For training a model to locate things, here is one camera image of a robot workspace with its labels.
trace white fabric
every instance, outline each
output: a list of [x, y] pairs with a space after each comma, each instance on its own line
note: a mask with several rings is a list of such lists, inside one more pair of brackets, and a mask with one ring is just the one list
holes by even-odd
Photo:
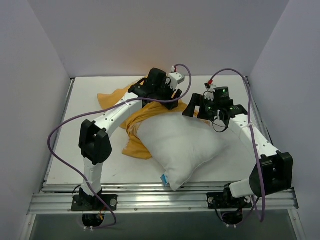
[[182, 116], [181, 112], [143, 121], [137, 136], [163, 166], [174, 191], [186, 183], [199, 166], [218, 156], [227, 146], [212, 127], [195, 117]]

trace white wall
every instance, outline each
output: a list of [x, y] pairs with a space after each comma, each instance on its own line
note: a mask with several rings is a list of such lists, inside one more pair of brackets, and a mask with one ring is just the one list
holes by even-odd
[[0, 1], [0, 236], [19, 237], [70, 79], [26, 0]]
[[288, 1], [29, 0], [71, 77], [249, 74]]
[[250, 76], [274, 143], [294, 158], [307, 239], [319, 239], [320, 1], [290, 0]]

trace blue tag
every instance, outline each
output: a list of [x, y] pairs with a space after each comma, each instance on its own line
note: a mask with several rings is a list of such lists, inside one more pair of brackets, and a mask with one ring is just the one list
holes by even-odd
[[165, 174], [162, 174], [162, 176], [160, 178], [161, 178], [164, 186], [167, 186], [169, 184], [168, 178]]

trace yellow fabric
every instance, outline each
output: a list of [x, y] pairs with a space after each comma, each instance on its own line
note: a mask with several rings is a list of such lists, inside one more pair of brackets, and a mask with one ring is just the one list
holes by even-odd
[[[117, 89], [112, 94], [98, 94], [98, 101], [102, 109], [107, 109], [114, 106], [120, 99], [126, 94], [131, 85]], [[152, 158], [148, 149], [142, 144], [140, 139], [137, 137], [137, 131], [140, 123], [148, 118], [159, 114], [183, 112], [187, 105], [181, 100], [178, 102], [178, 107], [168, 110], [158, 102], [151, 102], [144, 108], [140, 109], [136, 113], [132, 114], [124, 123], [121, 124], [121, 128], [126, 129], [126, 133], [129, 136], [129, 142], [127, 146], [122, 150], [122, 154], [139, 158], [139, 159], [150, 159]]]

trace screw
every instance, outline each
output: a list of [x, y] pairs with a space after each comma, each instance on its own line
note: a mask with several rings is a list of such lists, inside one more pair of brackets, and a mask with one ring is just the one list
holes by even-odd
[[208, 198], [208, 203], [212, 204], [213, 202], [214, 202], [214, 197], [213, 196], [209, 197]]
[[114, 207], [115, 205], [117, 205], [117, 200], [115, 200], [114, 198], [110, 200], [110, 205], [112, 207]]

